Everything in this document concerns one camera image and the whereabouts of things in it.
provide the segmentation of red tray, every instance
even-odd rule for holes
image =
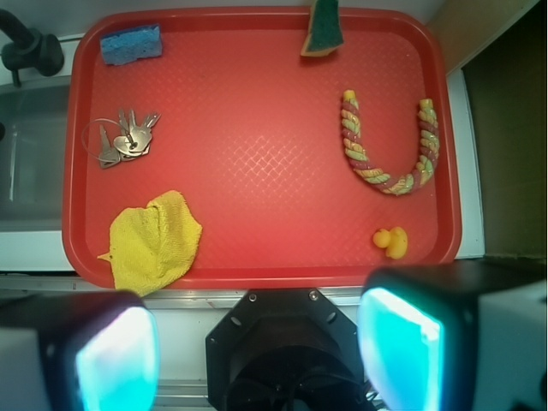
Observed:
[[[178,190],[204,230],[194,266],[176,289],[363,284],[379,265],[452,260],[461,239],[455,148],[440,50],[410,17],[342,9],[345,44],[300,57],[309,8],[174,9],[113,15],[80,42],[68,110],[63,243],[76,271],[113,287],[109,227],[126,207]],[[103,63],[106,33],[159,23],[164,54]],[[411,195],[368,187],[343,154],[343,91],[360,100],[364,145],[393,175],[417,161],[421,98],[441,130],[435,178]],[[81,135],[118,109],[150,111],[148,156],[101,170]],[[98,146],[99,137],[89,143]],[[380,228],[408,232],[408,255],[385,258]]]

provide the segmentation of blue sponge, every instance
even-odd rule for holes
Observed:
[[[142,26],[106,34],[101,38],[101,54],[106,64],[120,66],[138,58],[162,56],[160,26]]]

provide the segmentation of twisted rope toy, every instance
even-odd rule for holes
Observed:
[[[439,157],[438,118],[432,100],[419,102],[420,155],[413,171],[399,178],[375,167],[361,144],[361,123],[356,93],[347,90],[342,95],[341,124],[344,152],[352,170],[366,182],[385,194],[410,194],[422,188],[434,175]]]

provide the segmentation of teal light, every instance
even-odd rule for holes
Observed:
[[[389,409],[440,409],[440,321],[386,289],[369,289],[358,308],[358,343],[366,374]]]
[[[143,307],[131,307],[102,329],[76,355],[83,407],[148,410],[158,387],[156,322]]]

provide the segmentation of key ring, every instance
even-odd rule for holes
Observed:
[[[96,160],[98,161],[103,161],[104,163],[115,163],[116,161],[113,161],[113,160],[103,160],[101,158],[99,158],[98,156],[96,156],[95,154],[93,154],[92,152],[90,152],[89,150],[89,147],[86,146],[86,143],[84,141],[84,133],[90,128],[90,126],[96,122],[109,122],[111,124],[115,124],[117,125],[119,128],[123,128],[122,125],[119,123],[119,122],[115,122],[114,120],[111,120],[110,118],[96,118],[95,120],[91,120],[88,124],[86,124],[84,126],[84,128],[82,129],[82,133],[80,135],[80,140],[81,140],[81,143],[82,143],[82,146],[84,147],[84,150],[86,151],[86,153],[90,156],[92,156],[93,158],[95,158]]]

